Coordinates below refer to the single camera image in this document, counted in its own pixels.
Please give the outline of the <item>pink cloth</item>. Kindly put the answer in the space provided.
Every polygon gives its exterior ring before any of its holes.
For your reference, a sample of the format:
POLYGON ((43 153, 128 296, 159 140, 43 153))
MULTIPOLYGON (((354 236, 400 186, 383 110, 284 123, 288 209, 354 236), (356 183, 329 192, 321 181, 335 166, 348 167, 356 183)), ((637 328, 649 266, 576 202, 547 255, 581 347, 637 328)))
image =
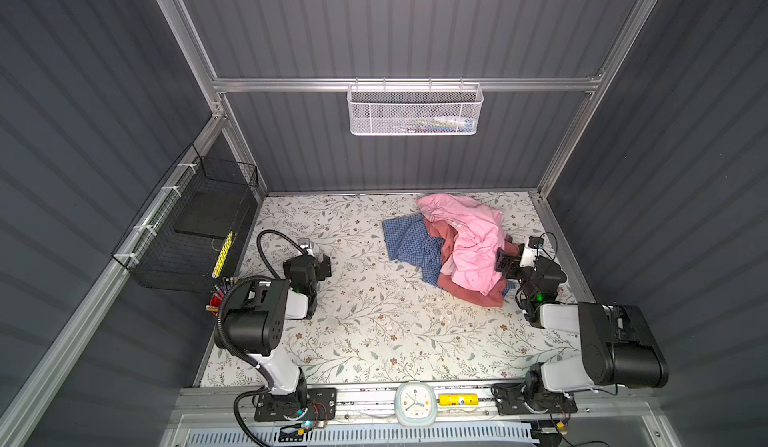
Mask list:
POLYGON ((458 231, 455 243, 454 280, 469 288, 487 291, 497 276, 495 256, 505 247, 502 213, 471 197, 437 193, 417 200, 421 214, 432 222, 444 220, 458 231))

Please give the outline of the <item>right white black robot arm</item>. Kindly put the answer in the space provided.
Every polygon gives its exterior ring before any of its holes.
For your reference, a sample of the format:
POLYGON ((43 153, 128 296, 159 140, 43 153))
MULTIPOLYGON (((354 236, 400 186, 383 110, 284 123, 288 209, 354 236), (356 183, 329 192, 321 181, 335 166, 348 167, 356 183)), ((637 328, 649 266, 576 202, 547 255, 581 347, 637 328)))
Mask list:
POLYGON ((669 367, 640 308, 562 303, 557 300, 557 288, 567 280, 562 267, 534 244, 520 244, 518 250, 512 255, 499 249, 495 269, 518 283, 516 303, 525 320, 538 329, 577 335, 580 349, 567 359, 534 363, 517 383, 493 385, 501 415, 568 416, 577 411, 576 393, 616 395, 620 387, 666 386, 669 367))

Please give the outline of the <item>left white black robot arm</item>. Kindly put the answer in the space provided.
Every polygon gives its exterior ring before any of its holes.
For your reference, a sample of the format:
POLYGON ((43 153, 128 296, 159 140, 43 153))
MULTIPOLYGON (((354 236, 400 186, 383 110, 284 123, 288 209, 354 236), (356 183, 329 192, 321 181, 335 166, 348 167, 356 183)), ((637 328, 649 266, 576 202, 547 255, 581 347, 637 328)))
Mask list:
POLYGON ((282 336, 288 321, 314 317, 319 284, 332 276, 332 260, 312 241, 299 242, 274 229, 259 232, 256 247, 269 274, 240 279, 229 288, 216 313, 214 342, 262 376, 265 384, 251 393, 254 399, 298 419, 308 410, 310 394, 302 368, 281 346, 282 336), (283 262, 282 274, 265 254, 266 236, 279 237, 298 251, 283 262))

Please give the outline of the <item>dusty red cloth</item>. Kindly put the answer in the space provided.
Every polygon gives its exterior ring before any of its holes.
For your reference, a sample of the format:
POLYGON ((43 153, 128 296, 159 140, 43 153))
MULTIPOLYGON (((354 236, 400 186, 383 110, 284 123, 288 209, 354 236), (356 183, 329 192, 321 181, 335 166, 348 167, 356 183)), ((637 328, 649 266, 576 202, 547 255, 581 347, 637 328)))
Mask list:
POLYGON ((440 270, 437 274, 436 285, 459 300, 484 307, 501 308, 505 297, 513 290, 515 283, 497 273, 491 275, 496 279, 495 284, 487 291, 469 288, 454 280, 456 265, 454 261, 455 243, 458 239, 458 231, 450 223, 444 220, 432 222, 424 218, 427 234, 435 240, 442 240, 440 247, 440 270))

